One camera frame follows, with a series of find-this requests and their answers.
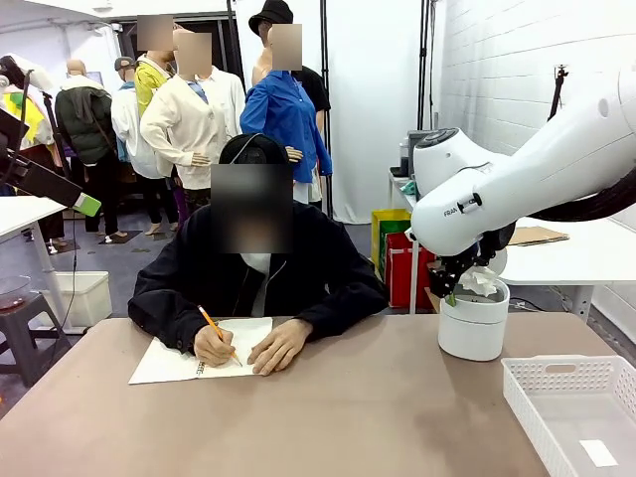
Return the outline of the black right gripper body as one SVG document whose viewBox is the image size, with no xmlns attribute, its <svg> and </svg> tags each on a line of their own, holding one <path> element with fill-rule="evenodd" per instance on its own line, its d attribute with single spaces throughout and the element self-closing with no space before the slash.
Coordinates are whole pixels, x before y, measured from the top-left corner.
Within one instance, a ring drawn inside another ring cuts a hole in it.
<svg viewBox="0 0 636 477">
<path fill-rule="evenodd" d="M 458 255 L 439 256 L 428 266 L 429 290 L 438 298 L 454 293 L 460 277 L 479 257 L 479 247 L 472 246 Z"/>
</svg>

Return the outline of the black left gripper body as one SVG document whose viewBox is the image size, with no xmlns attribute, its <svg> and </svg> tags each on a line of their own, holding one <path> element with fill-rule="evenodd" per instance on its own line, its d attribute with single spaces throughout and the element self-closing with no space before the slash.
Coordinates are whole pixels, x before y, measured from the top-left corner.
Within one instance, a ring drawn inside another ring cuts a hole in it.
<svg viewBox="0 0 636 477">
<path fill-rule="evenodd" d="M 22 187 L 28 184 L 31 161 L 1 144 L 1 185 Z"/>
</svg>

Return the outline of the person's left hand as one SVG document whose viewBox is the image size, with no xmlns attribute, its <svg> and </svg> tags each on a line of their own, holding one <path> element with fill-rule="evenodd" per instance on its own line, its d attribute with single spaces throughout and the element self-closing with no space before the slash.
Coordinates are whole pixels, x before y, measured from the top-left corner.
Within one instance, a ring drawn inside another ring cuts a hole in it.
<svg viewBox="0 0 636 477">
<path fill-rule="evenodd" d="M 269 376 L 284 370 L 303 349 L 313 326 L 301 319 L 289 319 L 276 326 L 252 349 L 247 363 L 255 375 Z"/>
</svg>

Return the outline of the person's right hand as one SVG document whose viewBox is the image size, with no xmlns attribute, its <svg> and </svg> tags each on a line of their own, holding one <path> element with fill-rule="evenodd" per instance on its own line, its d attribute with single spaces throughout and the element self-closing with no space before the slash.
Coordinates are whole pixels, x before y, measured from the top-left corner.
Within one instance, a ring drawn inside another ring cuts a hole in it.
<svg viewBox="0 0 636 477">
<path fill-rule="evenodd" d="M 198 360 L 210 367 L 218 367 L 233 359 L 235 347 L 233 346 L 233 333 L 220 329 L 221 335 L 217 330 L 207 325 L 203 327 L 194 339 L 194 354 Z"/>
</svg>

